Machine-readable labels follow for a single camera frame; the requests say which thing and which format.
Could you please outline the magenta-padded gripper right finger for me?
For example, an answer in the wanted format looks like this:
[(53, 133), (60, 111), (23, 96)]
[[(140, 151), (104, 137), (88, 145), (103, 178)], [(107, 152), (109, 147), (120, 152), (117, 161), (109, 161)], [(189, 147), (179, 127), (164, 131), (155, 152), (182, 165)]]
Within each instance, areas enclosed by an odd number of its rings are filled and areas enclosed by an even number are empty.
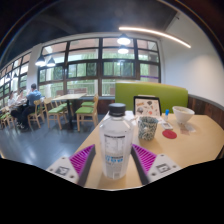
[(131, 155), (143, 185), (152, 183), (181, 170), (181, 167), (165, 154), (154, 154), (139, 145), (133, 144)]

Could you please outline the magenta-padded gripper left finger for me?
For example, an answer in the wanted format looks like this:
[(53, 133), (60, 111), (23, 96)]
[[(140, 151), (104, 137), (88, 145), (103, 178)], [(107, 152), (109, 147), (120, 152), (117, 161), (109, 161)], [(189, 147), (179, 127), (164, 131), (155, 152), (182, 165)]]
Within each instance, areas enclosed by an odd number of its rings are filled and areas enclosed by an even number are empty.
[(95, 145), (90, 145), (70, 157), (61, 157), (47, 171), (79, 186), (84, 186), (95, 157)]

